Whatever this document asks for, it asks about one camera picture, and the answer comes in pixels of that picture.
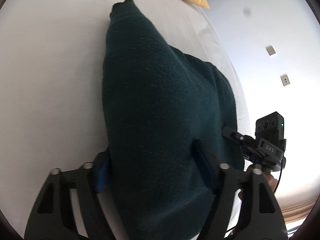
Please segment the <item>person's right hand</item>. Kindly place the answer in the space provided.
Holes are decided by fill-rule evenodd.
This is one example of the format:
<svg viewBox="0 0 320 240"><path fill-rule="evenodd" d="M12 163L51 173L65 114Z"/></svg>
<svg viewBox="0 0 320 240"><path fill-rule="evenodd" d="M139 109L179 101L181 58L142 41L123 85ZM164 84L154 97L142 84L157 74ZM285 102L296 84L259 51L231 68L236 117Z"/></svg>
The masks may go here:
<svg viewBox="0 0 320 240"><path fill-rule="evenodd" d="M254 165L249 165L246 172L252 172L255 168ZM268 182L269 187L271 188L272 192L275 192L276 187L278 185L278 180L272 176L270 173L263 172L263 176L265 177L266 181Z"/></svg>

